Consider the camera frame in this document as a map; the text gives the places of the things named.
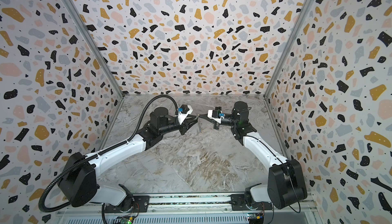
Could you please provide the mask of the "translucent keyring tag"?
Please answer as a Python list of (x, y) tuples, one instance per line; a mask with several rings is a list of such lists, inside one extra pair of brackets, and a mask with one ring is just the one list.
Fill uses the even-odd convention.
[(203, 132), (203, 122), (198, 120), (198, 134)]

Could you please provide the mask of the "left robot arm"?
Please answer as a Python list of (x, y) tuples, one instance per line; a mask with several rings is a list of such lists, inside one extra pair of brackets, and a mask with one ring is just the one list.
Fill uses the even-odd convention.
[(124, 141), (116, 148), (106, 148), (81, 168), (74, 169), (63, 176), (58, 186), (73, 207), (86, 203), (101, 203), (116, 206), (125, 212), (134, 205), (134, 197), (124, 185), (118, 187), (98, 184), (97, 178), (105, 171), (125, 159), (144, 152), (170, 132), (179, 131), (185, 134), (197, 123), (197, 117), (192, 115), (191, 106), (182, 105), (176, 116), (170, 116), (168, 109), (158, 107), (150, 114), (150, 121), (136, 132), (130, 141)]

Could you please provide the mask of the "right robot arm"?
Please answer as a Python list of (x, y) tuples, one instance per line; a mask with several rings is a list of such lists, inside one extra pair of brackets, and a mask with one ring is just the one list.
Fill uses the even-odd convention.
[(216, 107), (199, 115), (199, 118), (211, 122), (215, 130), (220, 126), (229, 126), (233, 137), (250, 150), (267, 170), (266, 184), (246, 188), (246, 205), (251, 208), (258, 203), (269, 202), (273, 207), (283, 209), (307, 199), (308, 192), (299, 161), (290, 160), (273, 149), (251, 124), (250, 114), (248, 104), (237, 101), (230, 114)]

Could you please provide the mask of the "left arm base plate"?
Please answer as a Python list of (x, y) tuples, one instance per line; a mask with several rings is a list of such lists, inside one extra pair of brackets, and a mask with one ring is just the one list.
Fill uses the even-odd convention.
[(150, 202), (149, 195), (134, 195), (126, 197), (118, 206), (107, 205), (105, 213), (145, 213)]

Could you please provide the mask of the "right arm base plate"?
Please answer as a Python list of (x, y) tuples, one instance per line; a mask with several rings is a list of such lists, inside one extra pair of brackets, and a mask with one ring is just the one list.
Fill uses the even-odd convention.
[(272, 210), (273, 206), (270, 202), (255, 202), (247, 193), (230, 195), (229, 203), (233, 211), (262, 211)]

